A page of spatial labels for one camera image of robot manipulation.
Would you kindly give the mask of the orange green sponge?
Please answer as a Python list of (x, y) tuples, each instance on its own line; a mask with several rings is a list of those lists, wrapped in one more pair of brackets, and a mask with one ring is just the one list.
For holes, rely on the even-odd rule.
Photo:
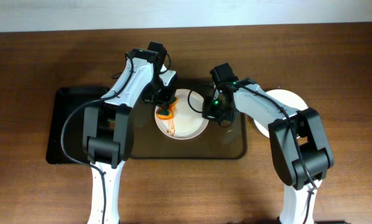
[(178, 99), (175, 98), (175, 100), (169, 105), (168, 108), (159, 108), (156, 111), (156, 117), (161, 120), (172, 119), (176, 111), (177, 102), (178, 102)]

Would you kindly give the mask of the white plate top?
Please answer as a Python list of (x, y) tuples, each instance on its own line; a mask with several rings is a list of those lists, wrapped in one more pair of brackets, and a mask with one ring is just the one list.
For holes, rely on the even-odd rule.
[(202, 110), (203, 97), (189, 89), (177, 89), (177, 101), (172, 107), (172, 117), (158, 114), (161, 110), (156, 106), (154, 119), (157, 127), (167, 136), (176, 140), (187, 140), (197, 137), (208, 126), (208, 120), (195, 110)]

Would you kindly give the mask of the white plate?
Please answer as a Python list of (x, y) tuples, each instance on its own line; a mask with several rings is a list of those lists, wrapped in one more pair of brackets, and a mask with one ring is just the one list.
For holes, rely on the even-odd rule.
[(177, 89), (177, 101), (172, 107), (172, 117), (158, 114), (161, 110), (156, 106), (154, 119), (157, 127), (167, 136), (176, 140), (187, 140), (197, 137), (208, 126), (208, 120), (195, 110), (202, 110), (203, 97), (189, 89)]
[[(305, 110), (308, 108), (306, 102), (297, 94), (288, 91), (288, 90), (282, 90), (282, 89), (273, 89), (266, 92), (269, 96), (273, 97), (277, 101), (296, 108), (298, 110)], [(258, 131), (269, 138), (269, 131), (261, 125), (259, 122), (254, 120), (254, 124)]]

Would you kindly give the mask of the white plate bottom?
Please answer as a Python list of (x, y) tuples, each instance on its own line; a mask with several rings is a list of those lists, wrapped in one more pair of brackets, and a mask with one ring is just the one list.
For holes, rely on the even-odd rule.
[[(298, 110), (305, 110), (308, 108), (306, 102), (297, 94), (288, 91), (288, 90), (282, 90), (282, 89), (273, 89), (266, 92), (269, 96), (273, 97), (277, 101), (296, 108)], [(261, 125), (259, 122), (254, 120), (254, 124), (258, 131), (269, 138), (269, 131)]]

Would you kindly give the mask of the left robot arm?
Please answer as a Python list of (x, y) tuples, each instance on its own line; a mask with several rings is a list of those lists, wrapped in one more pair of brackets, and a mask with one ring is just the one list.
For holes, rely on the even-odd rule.
[(134, 142), (131, 110), (141, 101), (169, 111), (176, 101), (172, 84), (177, 78), (164, 66), (169, 58), (161, 45), (132, 49), (118, 81), (99, 103), (84, 110), (83, 148), (93, 174), (88, 223), (120, 222), (120, 177)]

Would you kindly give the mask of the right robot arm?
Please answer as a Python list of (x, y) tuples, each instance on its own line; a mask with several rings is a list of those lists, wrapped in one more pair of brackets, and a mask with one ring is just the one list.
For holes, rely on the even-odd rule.
[(284, 183), (278, 223), (313, 223), (318, 189), (334, 165), (319, 113), (282, 104), (248, 78), (215, 82), (202, 116), (220, 123), (231, 121), (235, 112), (253, 118), (269, 133), (272, 163)]

